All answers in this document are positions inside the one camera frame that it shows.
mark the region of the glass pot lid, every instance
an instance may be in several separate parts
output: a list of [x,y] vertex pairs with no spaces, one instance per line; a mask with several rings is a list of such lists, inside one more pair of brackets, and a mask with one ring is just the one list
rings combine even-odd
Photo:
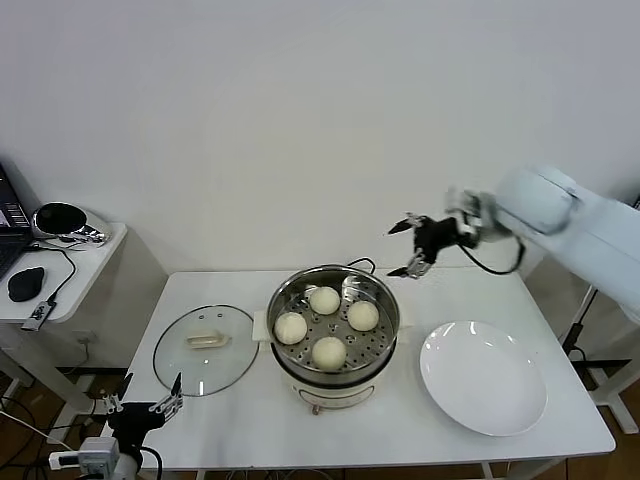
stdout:
[[182,393],[201,397],[237,382],[258,353],[253,320],[229,305],[200,307],[167,328],[153,352],[153,370],[171,389],[182,373]]

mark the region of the white ceramic plate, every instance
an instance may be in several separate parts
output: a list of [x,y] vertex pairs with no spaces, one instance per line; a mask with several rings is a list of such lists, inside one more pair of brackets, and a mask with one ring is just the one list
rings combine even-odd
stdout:
[[420,371],[449,416],[485,435],[526,432],[547,405],[547,389],[530,355],[486,323],[436,328],[422,346]]

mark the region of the black speaker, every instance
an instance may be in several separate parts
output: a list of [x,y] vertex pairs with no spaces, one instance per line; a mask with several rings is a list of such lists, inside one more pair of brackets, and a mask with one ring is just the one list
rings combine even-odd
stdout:
[[34,235],[62,248],[85,250],[104,245],[111,227],[93,213],[68,203],[47,203],[33,214]]

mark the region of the floor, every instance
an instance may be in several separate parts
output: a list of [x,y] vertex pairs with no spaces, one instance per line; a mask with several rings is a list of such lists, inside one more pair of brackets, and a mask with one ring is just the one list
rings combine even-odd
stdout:
[[[120,381],[117,376],[99,376],[94,382],[89,394],[101,396],[104,391],[110,392]],[[8,386],[9,380],[0,378],[0,391]],[[587,378],[587,388],[592,388]],[[36,383],[33,387],[23,389],[15,397],[25,405],[35,418],[35,424],[39,428],[46,428],[52,419],[62,408],[62,401],[49,392],[44,386]],[[640,382],[629,388],[624,394],[625,403],[640,423]],[[7,405],[8,411],[16,417],[32,423],[31,419],[19,406]],[[609,428],[612,430],[616,442],[616,450],[609,455],[597,457],[572,458],[548,470],[538,477],[540,480],[626,480],[640,477],[640,435],[624,435],[618,428],[615,420],[605,408],[600,410]],[[86,428],[86,435],[99,435],[101,431],[99,423],[92,423]],[[80,427],[73,427],[66,438],[72,448],[80,446]],[[0,465],[27,442],[30,430],[16,424],[13,421],[0,416]],[[35,458],[46,458],[48,453],[57,450],[48,444],[41,442],[40,437],[32,438],[26,449],[14,460],[12,464],[25,465]],[[494,465],[496,477],[504,475],[506,464]],[[25,468],[21,466],[9,467],[0,470],[0,480],[74,480],[79,476],[77,470],[64,470],[52,472],[46,470],[47,477],[43,473],[32,469],[28,476],[24,476]],[[420,479],[420,480],[448,480],[459,478],[482,478],[482,470],[479,465],[443,466],[443,467],[403,467],[403,468],[374,468],[374,469],[340,469],[326,470],[330,478],[334,480],[391,480],[391,479]],[[180,475],[183,480],[193,480],[195,472],[183,472]],[[229,480],[228,472],[209,472],[207,480]],[[233,477],[236,480],[244,480],[244,472],[236,472]],[[268,475],[264,471],[248,472],[249,480],[285,480],[285,474],[272,472]],[[320,480],[327,479],[322,473],[313,471],[297,471],[291,473],[286,480]]]

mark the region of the white bun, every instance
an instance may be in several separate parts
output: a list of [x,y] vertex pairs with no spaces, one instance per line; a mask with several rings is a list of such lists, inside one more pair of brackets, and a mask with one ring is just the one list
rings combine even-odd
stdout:
[[338,338],[324,337],[313,345],[311,358],[320,370],[333,372],[344,365],[347,359],[347,347]]
[[340,308],[340,295],[331,287],[316,288],[309,297],[311,309],[320,315],[331,315]]
[[307,334],[307,322],[299,313],[284,313],[276,320],[273,330],[278,340],[285,345],[293,345]]
[[378,325],[380,313],[376,306],[371,302],[356,302],[347,312],[347,320],[354,330],[359,332],[367,332]]

